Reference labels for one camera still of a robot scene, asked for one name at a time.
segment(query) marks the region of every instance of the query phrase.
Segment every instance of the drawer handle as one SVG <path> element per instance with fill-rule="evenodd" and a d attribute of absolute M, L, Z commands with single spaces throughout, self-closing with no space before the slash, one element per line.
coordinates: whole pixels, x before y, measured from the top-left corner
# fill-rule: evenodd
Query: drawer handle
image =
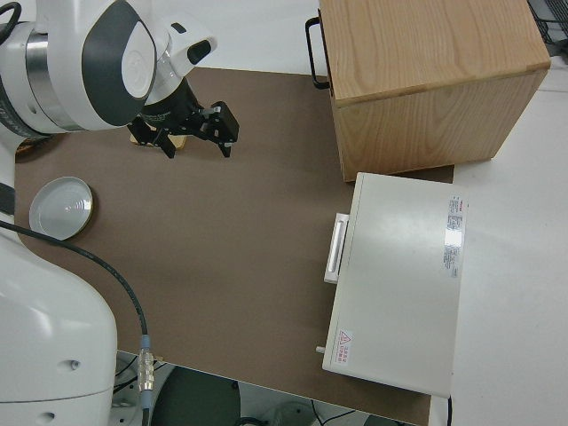
<path fill-rule="evenodd" d="M 337 284 L 339 281 L 339 267 L 341 266 L 343 245 L 345 243 L 348 223 L 349 215 L 343 215 L 341 213 L 335 215 L 334 233 L 331 237 L 331 244 L 329 245 L 326 274 L 323 279 L 330 284 Z"/>
<path fill-rule="evenodd" d="M 312 39 L 310 38 L 310 28 L 320 25 L 320 17 L 310 18 L 305 22 L 305 41 L 308 43 L 308 55 L 310 56 L 310 69 L 312 70 L 312 82 L 316 89 L 329 89 L 329 82 L 321 82 L 316 76 L 316 67 L 313 63 Z"/>

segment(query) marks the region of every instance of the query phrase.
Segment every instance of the brown mat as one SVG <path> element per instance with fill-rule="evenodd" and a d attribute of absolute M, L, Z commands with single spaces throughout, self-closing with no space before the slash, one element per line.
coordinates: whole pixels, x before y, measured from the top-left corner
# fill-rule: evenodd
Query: brown mat
<path fill-rule="evenodd" d="M 167 361 L 243 382 L 425 424 L 430 397 L 329 373 L 335 288 L 323 282 L 335 213 L 348 213 L 328 94 L 308 76 L 197 69 L 201 103 L 224 100 L 241 124 L 233 157 L 189 138 L 175 160 L 133 146 L 127 130 L 66 135 L 20 161 L 17 222 L 42 185 L 76 176 L 95 213 L 71 241 L 135 288 Z M 451 179 L 452 170 L 435 170 Z M 138 350 L 128 297 L 98 266 L 28 241 L 108 301 L 119 347 Z"/>

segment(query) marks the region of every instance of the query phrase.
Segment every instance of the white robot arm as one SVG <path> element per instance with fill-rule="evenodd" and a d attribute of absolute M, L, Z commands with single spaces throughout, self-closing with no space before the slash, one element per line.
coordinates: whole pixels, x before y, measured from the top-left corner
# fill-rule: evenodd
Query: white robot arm
<path fill-rule="evenodd" d="M 14 154 L 25 138 L 128 125 L 170 157 L 170 134 L 229 155 L 238 123 L 223 102 L 203 108 L 185 79 L 216 47 L 191 15 L 150 0 L 37 0 L 36 11 L 36 22 L 19 22 L 19 4 L 0 6 L 12 13 L 0 25 L 0 221 L 13 224 Z M 0 340 L 0 424 L 107 426 L 113 314 L 86 282 L 2 228 Z"/>

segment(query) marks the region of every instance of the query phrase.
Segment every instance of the wooden box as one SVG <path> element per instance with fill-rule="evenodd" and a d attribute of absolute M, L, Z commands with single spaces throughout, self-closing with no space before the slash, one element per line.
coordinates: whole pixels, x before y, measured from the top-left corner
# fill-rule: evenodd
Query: wooden box
<path fill-rule="evenodd" d="M 495 156 L 549 68 L 525 0 L 319 0 L 343 178 Z"/>

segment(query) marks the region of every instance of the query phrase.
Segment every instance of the warning label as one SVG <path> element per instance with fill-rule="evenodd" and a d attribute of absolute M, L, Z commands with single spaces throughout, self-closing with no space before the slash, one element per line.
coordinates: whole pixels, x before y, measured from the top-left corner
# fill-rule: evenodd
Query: warning label
<path fill-rule="evenodd" d="M 463 199 L 454 196 L 447 211 L 446 239 L 444 241 L 444 267 L 450 276 L 459 275 L 460 254 L 462 253 Z"/>
<path fill-rule="evenodd" d="M 334 362 L 342 366 L 347 366 L 349 364 L 353 333 L 351 331 L 340 329 L 335 341 L 337 342 L 337 347 L 335 348 Z"/>

